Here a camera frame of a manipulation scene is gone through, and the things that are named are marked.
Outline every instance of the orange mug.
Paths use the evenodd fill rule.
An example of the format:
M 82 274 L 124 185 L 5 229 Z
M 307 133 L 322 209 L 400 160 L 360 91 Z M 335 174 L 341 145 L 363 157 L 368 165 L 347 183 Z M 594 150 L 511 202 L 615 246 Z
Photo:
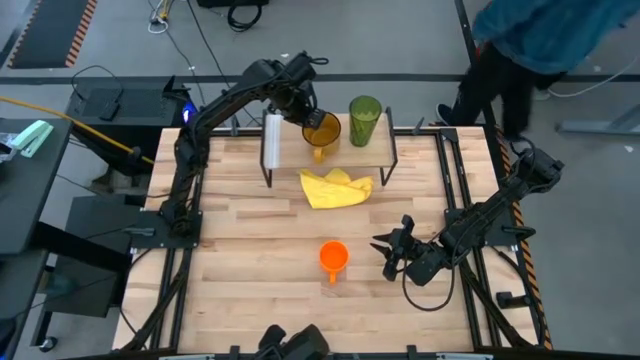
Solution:
M 347 266 L 349 262 L 349 250 L 340 241 L 331 240 L 322 245 L 320 249 L 320 264 L 324 271 L 329 273 L 329 283 L 336 283 L 336 276 Z
M 302 137 L 313 146 L 313 159 L 317 164 L 338 151 L 341 132 L 340 120 L 331 113 L 325 115 L 319 128 L 302 128 Z

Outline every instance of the yellow cloth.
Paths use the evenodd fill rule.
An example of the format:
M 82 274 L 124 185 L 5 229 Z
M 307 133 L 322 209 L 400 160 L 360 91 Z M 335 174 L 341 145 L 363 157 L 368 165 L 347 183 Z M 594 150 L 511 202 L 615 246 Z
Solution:
M 373 191 L 373 177 L 367 176 L 351 181 L 349 175 L 341 169 L 333 169 L 325 177 L 302 169 L 300 183 L 309 204 L 314 209 L 333 209 L 360 204 L 367 200 Z

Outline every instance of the cable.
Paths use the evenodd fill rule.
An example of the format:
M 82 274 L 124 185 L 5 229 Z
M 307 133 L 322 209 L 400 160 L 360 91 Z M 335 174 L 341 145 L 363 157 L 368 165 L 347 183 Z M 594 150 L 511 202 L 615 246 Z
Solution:
M 91 133 L 92 135 L 95 135 L 95 136 L 99 137 L 100 139 L 108 142 L 109 144 L 111 144 L 111 145 L 113 145 L 113 146 L 115 146 L 115 147 L 117 147 L 119 149 L 122 149 L 122 150 L 126 151 L 129 154 L 133 153 L 133 149 L 131 149 L 130 147 L 128 147 L 128 146 L 126 146 L 126 145 L 124 145 L 124 144 L 122 144 L 122 143 L 120 143 L 120 142 L 118 142 L 118 141 L 116 141 L 116 140 L 114 140 L 114 139 L 112 139 L 110 137 L 108 137 L 107 135 L 99 132 L 98 130 L 92 128 L 91 126 L 89 126 L 89 125 L 87 125 L 85 123 L 82 123 L 82 122 L 80 122 L 80 121 L 68 116 L 67 114 L 64 114 L 64 113 L 61 113 L 59 111 L 52 110 L 52 109 L 49 109 L 49 108 L 46 108 L 46 107 L 43 107 L 43 106 L 29 104 L 29 103 L 24 102 L 24 101 L 11 99 L 11 98 L 4 97 L 4 96 L 0 96 L 0 101 L 6 102 L 6 103 L 10 103 L 10 104 L 13 104 L 13 105 L 17 105 L 17 106 L 22 106 L 22 107 L 25 107 L 25 108 L 28 108 L 28 109 L 32 109 L 32 110 L 42 111 L 42 112 L 45 112 L 45 113 L 48 113 L 48 114 L 51 114 L 51 115 L 55 115 L 55 116 L 58 116 L 60 118 L 69 120 L 69 121 L 73 122 L 73 124 L 75 126 L 77 126 L 77 127 L 81 128 L 81 129 Z M 153 160 L 149 159 L 148 157 L 142 156 L 141 159 L 144 162 L 153 165 Z
M 131 323 L 129 322 L 129 319 L 127 319 L 127 316 L 124 314 L 124 311 L 122 311 L 122 307 L 120 307 L 119 310 L 120 310 L 120 315 L 122 316 L 122 319 L 124 320 L 125 324 L 127 324 L 127 327 L 129 327 L 129 330 L 131 330 L 134 336 L 138 335 L 138 332 L 133 327 L 133 325 L 131 325 Z M 142 349 L 147 350 L 147 345 L 142 344 Z
M 256 7 L 258 8 L 258 13 L 253 18 L 253 20 L 249 21 L 248 23 L 243 23 L 236 20 L 233 17 L 233 14 L 235 13 L 236 9 L 239 6 L 243 5 L 243 3 L 245 3 L 245 1 L 243 0 L 234 1 L 229 7 L 229 12 L 227 13 L 227 24 L 229 24 L 229 27 L 231 28 L 231 30 L 237 33 L 245 32 L 251 29 L 253 25 L 255 25 L 258 22 L 258 20 L 260 20 L 260 18 L 262 17 L 262 5 L 256 5 Z
M 604 81 L 602 81 L 600 83 L 597 83 L 597 84 L 595 84 L 593 86 L 590 86 L 590 87 L 588 87 L 586 89 L 583 89 L 583 90 L 580 90 L 578 92 L 571 93 L 571 94 L 559 94 L 559 93 L 556 93 L 553 90 L 549 89 L 549 94 L 551 94 L 551 95 L 553 95 L 555 97 L 559 97 L 559 98 L 571 98 L 571 97 L 580 96 L 580 95 L 582 95 L 584 93 L 587 93 L 587 92 L 589 92 L 591 90 L 595 90 L 595 89 L 599 88 L 600 86 L 602 86 L 602 85 L 604 85 L 604 84 L 606 84 L 608 82 L 611 82 L 611 80 L 613 80 L 613 79 L 617 78 L 618 76 L 620 76 L 620 75 L 624 74 L 625 72 L 627 72 L 627 70 L 631 69 L 635 65 L 635 63 L 638 62 L 639 58 L 640 58 L 640 55 L 637 55 L 629 63 L 629 65 L 627 65 L 624 68 L 622 68 L 622 70 L 618 71 L 615 75 L 611 76 L 610 78 L 608 78 L 608 79 L 606 79 L 606 80 L 604 80 Z
M 191 6 L 191 1 L 190 0 L 186 0 L 187 5 L 189 5 L 189 11 L 191 11 L 191 16 L 193 16 L 193 21 L 196 23 L 196 27 L 198 28 L 198 32 L 200 33 L 200 37 L 202 38 L 202 41 L 204 42 L 204 45 L 207 47 L 207 50 L 209 50 L 209 54 L 211 54 L 211 57 L 213 58 L 213 61 L 216 64 L 216 67 L 218 68 L 218 71 L 220 72 L 220 75 L 222 76 L 222 79 L 224 80 L 225 84 L 227 84 L 228 88 L 231 88 L 231 84 L 229 84 L 229 80 L 227 79 L 227 76 L 224 74 L 224 72 L 222 71 L 222 67 L 220 66 L 220 63 L 218 62 L 218 58 L 216 57 L 216 55 L 213 53 L 213 50 L 211 49 L 211 46 L 209 45 L 209 42 L 207 41 L 207 38 L 204 36 L 204 32 L 202 31 L 202 27 L 200 27 L 200 22 L 198 21 L 198 17 L 196 16 L 196 12 L 193 10 L 193 6 Z M 249 122 L 249 124 L 251 123 L 256 123 L 258 124 L 258 126 L 261 126 L 262 124 L 256 120 L 256 118 L 253 117 L 253 115 L 251 115 L 246 108 L 242 108 L 242 110 L 244 110 L 245 113 L 247 113 L 247 115 L 249 115 L 249 117 L 251 118 L 251 121 Z
M 505 254 L 504 252 L 496 249 L 493 246 L 490 246 L 490 248 L 493 249 L 493 251 L 495 251 L 498 254 L 499 257 L 501 257 L 509 265 L 511 265 L 511 267 L 516 271 L 516 273 L 518 274 L 518 276 L 522 280 L 522 285 L 524 286 L 525 293 L 527 294 L 527 296 L 531 300 L 531 303 L 533 304 L 533 308 L 535 309 L 535 312 L 536 312 L 536 317 L 538 318 L 538 333 L 536 334 L 537 337 L 538 337 L 538 344 L 539 345 L 543 345 L 544 344 L 544 333 L 547 330 L 547 326 L 544 323 L 544 317 L 542 315 L 542 311 L 540 310 L 540 307 L 538 306 L 538 301 L 533 296 L 533 289 L 531 288 L 531 284 L 525 279 L 524 274 L 522 273 L 522 271 L 520 271 L 520 268 L 518 267 L 518 264 L 516 264 L 515 261 L 513 261 L 513 259 L 511 259 L 509 256 L 507 256 L 507 254 Z
M 143 252 L 140 254 L 140 256 L 138 256 L 137 258 L 135 258 L 135 260 L 133 260 L 133 262 L 131 262 L 131 265 L 129 265 L 129 269 L 128 269 L 128 271 L 131 271 L 131 269 L 133 268 L 133 266 L 134 266 L 138 261 L 140 261 L 140 259 L 142 259 L 145 255 L 147 255 L 150 251 L 151 251 L 151 249 L 147 249 L 147 250 L 143 251 Z M 101 282 L 103 282 L 103 281 L 107 281 L 107 280 L 109 280 L 109 279 L 111 279 L 111 278 L 113 278 L 113 277 L 116 277 L 116 276 L 118 276 L 118 274 L 117 274 L 117 273 L 114 273 L 114 274 L 111 274 L 111 275 L 109 275 L 109 276 L 107 276 L 107 277 L 104 277 L 104 278 L 102 278 L 102 279 L 98 279 L 98 280 L 96 280 L 96 281 L 92 281 L 92 282 L 87 283 L 87 284 L 85 284 L 85 285 L 79 286 L 79 287 L 75 288 L 73 291 L 71 291 L 71 292 L 69 292 L 69 293 L 65 293 L 65 294 L 60 294 L 60 295 L 56 295 L 56 296 L 47 297 L 47 299 L 45 299 L 44 301 L 39 302 L 39 303 L 37 303 L 37 304 L 35 304 L 35 305 L 33 305 L 33 306 L 29 307 L 28 309 L 25 309 L 25 310 L 23 310 L 23 311 L 21 311 L 21 312 L 19 312 L 19 313 L 15 314 L 15 315 L 11 316 L 11 317 L 10 317 L 10 319 L 15 319 L 15 318 L 17 318 L 18 316 L 20 316 L 20 315 L 22 315 L 22 314 L 24 314 L 24 313 L 27 313 L 27 312 L 29 312 L 29 311 L 31 311 L 31 310 L 33 310 L 33 309 L 37 308 L 38 306 L 42 306 L 42 305 L 44 305 L 44 304 L 46 304 L 46 303 L 48 303 L 48 302 L 50 302 L 50 301 L 53 301 L 53 300 L 55 300 L 55 299 L 59 299 L 59 298 L 65 297 L 65 296 L 69 296 L 69 295 L 75 294 L 75 293 L 77 293 L 78 291 L 80 291 L 80 290 L 82 290 L 82 289 L 86 289 L 86 288 L 88 288 L 89 286 L 92 286 L 92 285 L 95 285 L 95 284 L 101 283 Z
M 165 19 L 162 18 L 162 16 L 158 16 L 158 10 L 160 9 L 160 6 L 162 5 L 163 2 L 165 2 L 166 0 L 160 0 L 158 2 L 158 5 L 156 5 L 155 7 L 149 2 L 149 0 L 147 0 L 147 2 L 149 2 L 149 5 L 151 5 L 151 8 L 153 9 L 151 11 L 151 15 L 149 17 L 149 25 L 147 26 L 147 31 L 149 31 L 152 34 L 162 34 L 164 32 L 166 32 L 167 30 L 169 30 L 169 23 L 165 21 Z M 164 27 L 161 30 L 151 30 L 151 25 L 155 25 L 155 24 L 161 24 Z
M 85 189 L 86 191 L 88 191 L 88 192 L 90 192 L 90 193 L 92 193 L 92 194 L 94 194 L 94 195 L 98 195 L 98 196 L 100 196 L 100 194 L 98 194 L 97 192 L 95 192 L 95 191 L 93 191 L 93 190 L 89 189 L 89 188 L 88 188 L 88 187 L 86 187 L 86 186 L 82 186 L 82 185 L 78 184 L 77 182 L 75 182 L 75 181 L 73 181 L 73 180 L 71 180 L 71 179 L 69 179 L 69 178 L 67 178 L 67 177 L 65 177 L 65 176 L 62 176 L 62 175 L 60 175 L 60 174 L 56 174 L 56 177 L 59 177 L 59 178 L 61 178 L 61 179 L 63 179 L 63 180 L 66 180 L 67 182 L 69 182 L 69 183 L 71 183 L 71 184 L 73 184 L 73 185 L 75 185 L 75 186 L 77 186 L 77 187 L 79 187 L 79 188 Z
M 151 3 L 151 0 L 147 0 L 147 3 L 149 4 L 149 6 L 151 6 L 152 9 L 154 8 L 153 4 Z M 165 33 L 169 37 L 169 40 L 171 40 L 171 43 L 173 44 L 173 47 L 175 47 L 176 50 L 178 51 L 178 54 L 180 54 L 180 56 L 182 56 L 184 61 L 187 63 L 187 66 L 189 66 L 189 71 L 191 71 L 191 75 L 193 75 L 193 81 L 196 83 L 196 86 L 198 87 L 198 91 L 200 92 L 200 99 L 202 100 L 202 105 L 203 106 L 206 105 L 207 102 L 204 99 L 204 92 L 202 91 L 202 86 L 200 86 L 200 82 L 198 81 L 198 76 L 196 75 L 195 67 L 193 65 L 191 65 L 191 61 L 189 60 L 187 55 L 185 55 L 182 52 L 182 50 L 180 50 L 180 47 L 178 47 L 178 43 L 176 43 L 175 39 L 173 38 L 173 36 L 169 32 L 168 27 L 167 27 L 167 30 L 165 31 Z
M 122 230 L 124 230 L 126 228 L 129 228 L 129 227 L 132 227 L 132 226 L 135 226 L 135 225 L 136 225 L 136 223 L 133 223 L 131 225 L 123 226 L 123 227 L 120 227 L 120 228 L 117 228 L 117 229 L 107 230 L 107 231 L 104 231 L 104 232 L 101 232 L 101 233 L 89 235 L 84 239 L 85 240 L 93 239 L 94 237 L 98 237 L 98 236 L 107 235 L 107 234 L 111 234 L 111 233 L 114 233 L 114 232 L 122 231 Z
M 105 68 L 104 66 L 101 65 L 91 65 L 91 66 L 87 66 L 86 68 L 78 71 L 77 73 L 75 73 L 72 77 L 71 77 L 71 87 L 73 88 L 73 92 L 76 93 L 78 95 L 78 97 L 80 98 L 80 100 L 82 101 L 86 101 L 88 96 L 82 96 L 80 94 L 80 92 L 78 91 L 78 89 L 76 88 L 76 84 L 75 84 L 75 79 L 78 75 L 82 74 L 83 72 L 87 71 L 87 70 L 91 70 L 91 69 L 101 69 L 104 70 L 105 72 L 109 73 L 109 75 L 111 75 L 111 77 L 113 77 L 116 82 L 118 82 L 118 85 L 120 86 L 120 91 L 118 92 L 118 95 L 116 95 L 115 99 L 113 100 L 114 102 L 117 102 L 118 100 L 120 100 L 120 97 L 122 96 L 122 93 L 124 92 L 124 86 L 122 85 L 122 82 L 120 81 L 120 79 L 118 79 L 117 76 L 115 76 L 111 71 L 109 71 L 107 68 Z
M 87 145 L 85 145 L 85 144 L 83 144 L 81 142 L 78 142 L 77 140 L 73 140 L 73 139 L 69 139 L 69 144 L 75 145 L 77 147 L 81 147 L 81 148 L 84 148 L 84 149 L 88 149 L 89 148 L 89 147 L 87 147 Z
M 442 230 L 437 233 L 436 235 L 434 235 L 431 240 L 429 240 L 427 242 L 428 246 L 433 246 L 431 245 L 431 242 L 433 240 L 435 240 L 438 236 L 440 236 L 440 234 L 442 234 Z M 460 241 L 458 240 L 458 242 L 456 243 L 455 246 L 455 251 L 454 254 L 458 251 L 458 245 L 460 245 Z M 453 264 L 454 261 L 454 257 L 455 255 L 451 256 L 451 263 Z M 421 311 L 425 311 L 425 312 L 434 312 L 434 311 L 438 311 L 442 308 L 444 308 L 445 306 L 449 305 L 449 302 L 451 302 L 451 298 L 453 297 L 453 289 L 455 288 L 455 279 L 456 279 L 456 268 L 455 266 L 451 267 L 451 282 L 449 283 L 449 293 L 447 294 L 447 298 L 444 300 L 444 302 L 442 302 L 442 304 L 434 306 L 434 307 L 423 307 L 418 305 L 417 303 L 415 303 L 411 297 L 409 297 L 409 292 L 407 291 L 407 272 L 404 271 L 407 268 L 407 258 L 405 256 L 404 258 L 404 268 L 402 269 L 402 293 L 404 294 L 404 298 L 407 299 L 407 301 L 409 302 L 409 304 L 411 304 L 411 306 L 413 306 L 414 308 L 421 310 Z

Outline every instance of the white object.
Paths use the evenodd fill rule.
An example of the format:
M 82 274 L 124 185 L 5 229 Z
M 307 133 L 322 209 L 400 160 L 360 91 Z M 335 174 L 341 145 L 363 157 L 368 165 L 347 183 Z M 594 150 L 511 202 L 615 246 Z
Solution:
M 269 114 L 265 120 L 266 133 L 264 135 L 263 165 L 267 169 L 277 169 L 280 166 L 280 131 L 282 115 Z

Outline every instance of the concrete floor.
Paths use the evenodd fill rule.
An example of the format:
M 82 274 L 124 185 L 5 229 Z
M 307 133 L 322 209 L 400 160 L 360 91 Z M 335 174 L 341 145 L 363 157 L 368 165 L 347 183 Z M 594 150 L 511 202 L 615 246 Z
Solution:
M 0 2 L 0 43 L 9 37 L 28 0 Z M 471 19 L 487 0 L 466 0 Z M 321 73 L 462 74 L 468 66 L 462 33 L 453 1 L 449 0 L 273 0 L 251 31 L 231 32 L 215 13 L 196 7 L 203 30 L 228 75 L 239 74 L 257 58 L 280 58 L 307 50 L 331 63 Z M 100 64 L 118 76 L 190 75 L 184 60 L 165 35 L 147 32 L 149 5 L 145 0 L 100 1 L 80 57 L 71 69 L 11 70 L 0 77 L 68 77 L 85 66 Z M 187 4 L 176 0 L 171 13 L 172 35 L 190 58 L 198 75 L 219 75 Z M 578 74 L 611 74 L 640 51 L 640 19 L 616 31 L 576 70 Z M 640 64 L 629 73 L 640 73 Z M 106 76 L 89 72 L 87 76 Z M 592 84 L 558 84 L 569 93 Z M 223 86 L 204 84 L 207 101 Z M 455 97 L 453 82 L 324 82 L 316 89 L 321 106 L 347 109 L 348 101 L 362 93 L 379 98 L 394 110 L 397 125 L 413 125 L 422 116 L 433 119 L 439 102 Z M 634 138 L 560 136 L 554 125 L 565 119 L 612 119 L 637 104 L 638 83 L 614 83 L 580 97 L 551 99 L 534 106 L 527 135 L 566 164 L 562 181 L 551 194 L 523 201 L 527 225 L 538 230 L 531 241 L 538 283 L 551 336 L 558 349 L 640 354 L 640 282 L 635 261 L 633 199 L 640 183 L 640 143 Z M 71 94 L 68 85 L 0 85 L 0 95 L 63 110 Z M 259 114 L 262 107 L 248 107 Z M 499 102 L 494 104 L 497 116 Z M 21 108 L 0 104 L 6 118 L 42 118 Z M 240 113 L 242 121 L 247 121 Z M 72 145 L 60 173 L 88 184 L 105 169 L 95 155 Z M 56 179 L 42 219 L 64 226 L 70 201 L 86 191 Z M 24 332 L 16 359 L 54 359 L 105 353 L 117 322 L 57 315 L 50 335 L 60 338 L 58 348 L 40 354 L 28 347 L 35 309 Z

